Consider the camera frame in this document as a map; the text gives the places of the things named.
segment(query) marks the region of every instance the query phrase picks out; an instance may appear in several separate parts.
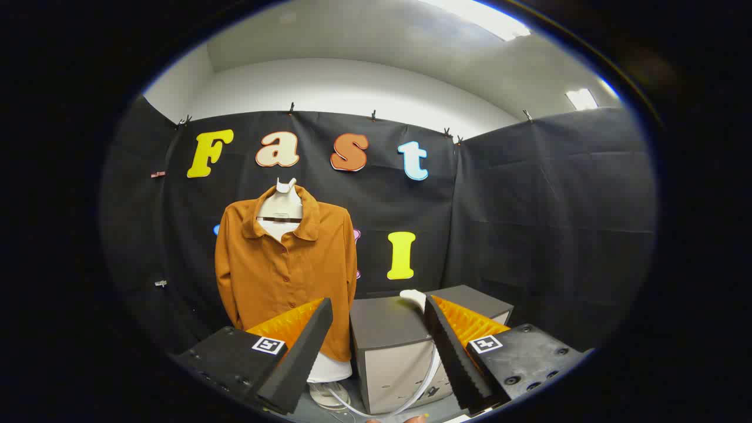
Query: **white tube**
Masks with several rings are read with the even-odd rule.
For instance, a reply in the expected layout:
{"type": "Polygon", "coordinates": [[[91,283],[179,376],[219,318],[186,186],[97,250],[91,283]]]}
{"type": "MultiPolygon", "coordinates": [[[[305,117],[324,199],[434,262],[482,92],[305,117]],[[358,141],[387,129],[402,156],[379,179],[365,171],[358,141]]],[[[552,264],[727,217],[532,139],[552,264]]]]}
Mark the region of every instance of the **white tube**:
{"type": "Polygon", "coordinates": [[[402,404],[398,409],[390,412],[389,414],[382,414],[382,415],[370,415],[365,414],[364,412],[360,412],[356,409],[354,409],[350,404],[345,403],[331,388],[327,388],[329,392],[334,396],[334,398],[337,398],[337,401],[339,401],[343,406],[346,406],[350,411],[354,412],[357,415],[361,415],[363,417],[369,418],[386,418],[386,417],[392,417],[393,415],[398,415],[400,412],[405,411],[408,407],[413,405],[415,401],[418,400],[420,395],[423,394],[423,392],[428,388],[428,385],[431,384],[431,381],[433,380],[433,377],[436,376],[436,371],[438,370],[438,365],[441,364],[441,359],[438,356],[438,350],[436,349],[436,345],[433,346],[432,354],[431,354],[431,364],[429,364],[428,373],[426,374],[425,379],[423,379],[423,383],[420,385],[417,391],[413,394],[412,397],[408,398],[407,402],[402,404]]]}
{"type": "Polygon", "coordinates": [[[426,295],[424,293],[414,289],[406,289],[400,291],[399,296],[417,304],[417,306],[420,307],[421,313],[426,312],[426,295]]]}

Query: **shirt collar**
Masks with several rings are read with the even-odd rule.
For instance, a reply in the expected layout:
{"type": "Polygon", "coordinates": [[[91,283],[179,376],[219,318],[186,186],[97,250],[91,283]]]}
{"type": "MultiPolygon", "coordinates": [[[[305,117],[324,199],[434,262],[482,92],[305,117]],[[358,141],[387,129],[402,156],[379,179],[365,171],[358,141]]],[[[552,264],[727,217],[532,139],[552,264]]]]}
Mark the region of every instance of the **shirt collar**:
{"type": "MultiPolygon", "coordinates": [[[[256,199],[253,204],[253,213],[246,215],[243,219],[243,236],[246,238],[260,238],[266,231],[259,224],[256,217],[259,215],[259,209],[264,201],[277,190],[277,187],[269,188],[265,193],[256,199]]],[[[303,187],[295,186],[295,192],[303,203],[303,218],[300,225],[293,231],[293,235],[307,241],[316,241],[319,237],[319,203],[303,187]]]]}

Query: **blue letter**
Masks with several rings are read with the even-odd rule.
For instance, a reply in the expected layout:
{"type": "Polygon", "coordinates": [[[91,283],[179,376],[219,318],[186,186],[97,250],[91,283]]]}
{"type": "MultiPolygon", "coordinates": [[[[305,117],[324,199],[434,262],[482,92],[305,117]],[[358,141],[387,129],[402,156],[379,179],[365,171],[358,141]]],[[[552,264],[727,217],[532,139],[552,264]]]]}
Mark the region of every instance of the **blue letter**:
{"type": "Polygon", "coordinates": [[[428,171],[420,168],[420,158],[425,159],[428,153],[421,150],[417,142],[405,142],[397,147],[397,151],[405,155],[405,173],[410,179],[422,181],[428,178],[428,171]]]}

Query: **gray cabinet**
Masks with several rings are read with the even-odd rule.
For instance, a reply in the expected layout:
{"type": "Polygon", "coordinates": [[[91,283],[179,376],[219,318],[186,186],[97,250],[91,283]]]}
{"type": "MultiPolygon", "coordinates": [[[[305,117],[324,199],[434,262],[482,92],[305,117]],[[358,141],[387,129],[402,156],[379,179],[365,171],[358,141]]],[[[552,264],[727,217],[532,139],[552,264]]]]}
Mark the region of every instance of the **gray cabinet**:
{"type": "MultiPolygon", "coordinates": [[[[426,292],[506,324],[513,306],[466,285],[426,292]]],[[[350,310],[360,394],[368,414],[391,412],[420,387],[431,361],[433,342],[420,310],[400,297],[353,301],[350,310]]],[[[421,406],[452,394],[441,365],[421,406]]]]}

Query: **orange fabric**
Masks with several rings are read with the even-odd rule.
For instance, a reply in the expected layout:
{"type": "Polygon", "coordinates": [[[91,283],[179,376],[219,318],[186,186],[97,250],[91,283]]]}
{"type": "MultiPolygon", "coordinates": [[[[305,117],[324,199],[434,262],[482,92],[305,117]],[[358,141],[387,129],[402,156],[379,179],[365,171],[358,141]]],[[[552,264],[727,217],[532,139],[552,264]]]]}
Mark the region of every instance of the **orange fabric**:
{"type": "Polygon", "coordinates": [[[303,304],[300,307],[295,307],[275,318],[257,324],[246,330],[246,332],[258,336],[266,336],[268,338],[282,340],[287,344],[287,352],[290,352],[290,349],[298,340],[298,336],[303,332],[305,325],[311,320],[311,316],[323,300],[323,298],[319,298],[318,300],[313,300],[310,303],[303,304]]]}
{"type": "Polygon", "coordinates": [[[295,186],[303,218],[279,242],[256,221],[261,204],[274,190],[271,187],[257,199],[225,208],[214,269],[227,315],[235,327],[248,330],[328,297],[333,319],[321,352],[333,360],[348,361],[357,272],[350,214],[342,207],[317,202],[304,188],[295,186]]]}
{"type": "Polygon", "coordinates": [[[509,327],[495,322],[484,315],[480,315],[458,304],[446,301],[436,295],[432,295],[441,312],[447,318],[459,343],[467,352],[468,342],[483,336],[496,335],[509,330],[509,327]]]}

